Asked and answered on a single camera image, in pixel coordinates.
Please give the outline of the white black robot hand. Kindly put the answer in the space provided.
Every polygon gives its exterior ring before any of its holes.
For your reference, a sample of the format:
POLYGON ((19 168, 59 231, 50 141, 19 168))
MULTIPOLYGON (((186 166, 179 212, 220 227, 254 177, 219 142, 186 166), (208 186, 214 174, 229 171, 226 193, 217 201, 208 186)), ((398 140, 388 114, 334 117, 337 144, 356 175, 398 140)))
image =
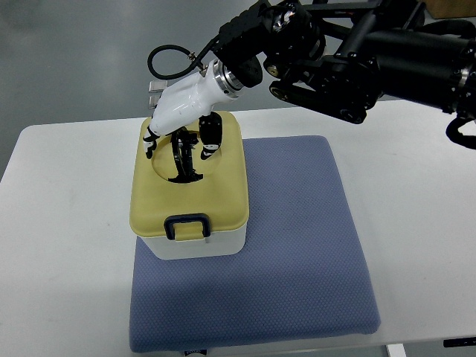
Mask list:
POLYGON ((209 62, 204 74, 191 74, 166 88, 143 136, 146 157, 151 159, 161 136, 208 116, 218 103, 236 100, 243 88, 236 76, 217 59, 209 62))

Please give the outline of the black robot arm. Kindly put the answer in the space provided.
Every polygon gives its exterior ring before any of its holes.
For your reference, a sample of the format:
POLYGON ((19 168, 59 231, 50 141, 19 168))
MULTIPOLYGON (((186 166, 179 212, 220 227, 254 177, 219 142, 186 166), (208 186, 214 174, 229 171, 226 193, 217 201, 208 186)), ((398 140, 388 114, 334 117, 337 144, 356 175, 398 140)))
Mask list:
POLYGON ((383 95, 454 114, 448 139, 475 119, 475 25, 425 22, 421 1, 258 1, 225 23, 190 68, 213 53, 245 87, 273 76, 279 100, 360 124, 383 95))

